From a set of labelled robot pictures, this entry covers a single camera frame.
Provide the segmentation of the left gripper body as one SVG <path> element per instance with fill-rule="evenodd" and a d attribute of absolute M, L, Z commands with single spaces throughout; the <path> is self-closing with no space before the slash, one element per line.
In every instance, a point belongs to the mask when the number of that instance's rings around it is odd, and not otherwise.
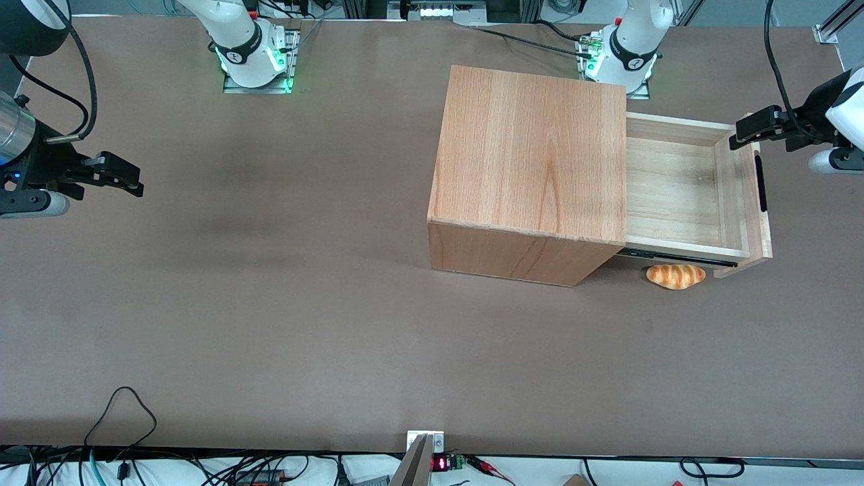
<path fill-rule="evenodd" d="M 815 87 L 788 117 L 797 120 L 796 132 L 786 141 L 788 152 L 823 142 L 861 150 L 862 64 Z"/>

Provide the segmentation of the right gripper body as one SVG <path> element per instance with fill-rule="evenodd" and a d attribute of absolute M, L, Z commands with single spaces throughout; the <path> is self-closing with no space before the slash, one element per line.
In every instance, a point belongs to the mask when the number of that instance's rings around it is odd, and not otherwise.
<path fill-rule="evenodd" d="M 77 184 L 76 178 L 89 174 L 89 169 L 84 168 L 88 157 L 78 153 L 70 142 L 45 142 L 46 138 L 58 135 L 52 128 L 37 127 L 26 150 L 2 165 L 2 188 L 13 182 L 25 190 L 55 191 L 73 200 L 83 200 L 84 188 Z"/>

